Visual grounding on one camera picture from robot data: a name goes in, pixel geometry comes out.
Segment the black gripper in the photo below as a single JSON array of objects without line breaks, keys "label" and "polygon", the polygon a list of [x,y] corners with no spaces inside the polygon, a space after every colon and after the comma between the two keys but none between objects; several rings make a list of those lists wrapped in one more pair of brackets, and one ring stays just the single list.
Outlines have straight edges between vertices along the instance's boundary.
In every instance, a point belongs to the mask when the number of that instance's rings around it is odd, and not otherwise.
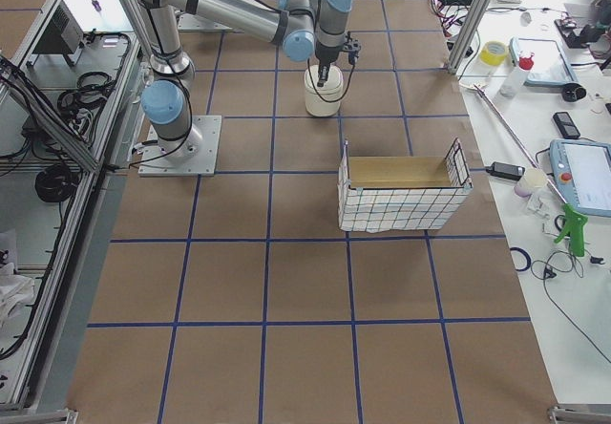
[{"label": "black gripper", "polygon": [[318,79],[317,86],[324,87],[328,81],[329,70],[346,42],[346,33],[337,34],[327,32],[316,32],[315,56],[318,59]]}]

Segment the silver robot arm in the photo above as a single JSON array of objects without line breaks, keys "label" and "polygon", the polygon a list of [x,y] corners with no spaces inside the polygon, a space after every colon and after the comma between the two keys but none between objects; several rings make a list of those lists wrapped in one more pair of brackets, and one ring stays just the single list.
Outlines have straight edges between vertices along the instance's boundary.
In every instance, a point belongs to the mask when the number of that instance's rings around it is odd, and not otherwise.
[{"label": "silver robot arm", "polygon": [[316,57],[318,71],[310,80],[321,92],[341,53],[351,63],[358,56],[359,45],[347,30],[352,1],[277,0],[270,6],[261,0],[122,0],[156,78],[142,97],[155,145],[140,170],[149,175],[214,171],[221,120],[194,117],[190,110],[187,85],[195,67],[181,32],[242,32],[281,48],[294,62]]}]

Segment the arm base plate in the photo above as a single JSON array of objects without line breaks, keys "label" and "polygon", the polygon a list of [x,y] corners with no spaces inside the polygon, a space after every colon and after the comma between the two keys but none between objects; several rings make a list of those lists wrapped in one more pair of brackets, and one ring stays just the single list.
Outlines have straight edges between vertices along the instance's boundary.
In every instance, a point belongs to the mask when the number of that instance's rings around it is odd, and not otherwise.
[{"label": "arm base plate", "polygon": [[236,29],[215,22],[203,16],[186,12],[178,14],[178,28],[181,32],[235,32]]},{"label": "arm base plate", "polygon": [[221,116],[194,116],[185,143],[159,140],[153,126],[147,138],[158,143],[147,146],[142,154],[145,162],[138,166],[142,177],[213,176],[221,137]]}]

